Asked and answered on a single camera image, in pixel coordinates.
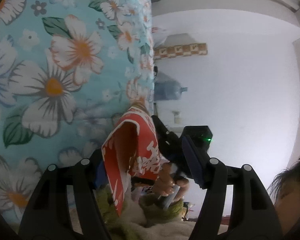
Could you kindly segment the person's right hand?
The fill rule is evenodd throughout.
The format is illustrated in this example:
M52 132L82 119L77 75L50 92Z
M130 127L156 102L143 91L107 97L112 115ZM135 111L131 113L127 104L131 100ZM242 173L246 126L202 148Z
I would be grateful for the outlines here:
M174 202L178 202L183 199L183 196L190 188L190 182L186 178L179 179L174 181L170 175L171 172L171 163L164 163L162 168L158 174L158 177L152 187L152 191L157 196L168 197L169 195L174 193L175 185L178 185L179 191L175 195Z

